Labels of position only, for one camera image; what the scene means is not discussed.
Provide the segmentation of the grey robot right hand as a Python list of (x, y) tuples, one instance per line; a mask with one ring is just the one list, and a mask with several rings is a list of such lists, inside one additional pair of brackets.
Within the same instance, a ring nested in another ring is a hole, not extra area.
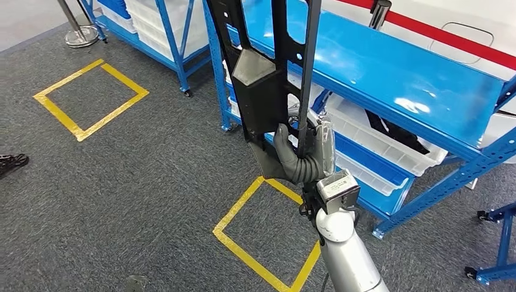
[(333, 123), (325, 112), (307, 113), (307, 124), (314, 132), (306, 132), (306, 149), (299, 158), (288, 139), (285, 124), (279, 124), (274, 134), (274, 147), (285, 172), (285, 179), (297, 183), (311, 183), (335, 173), (335, 133)]

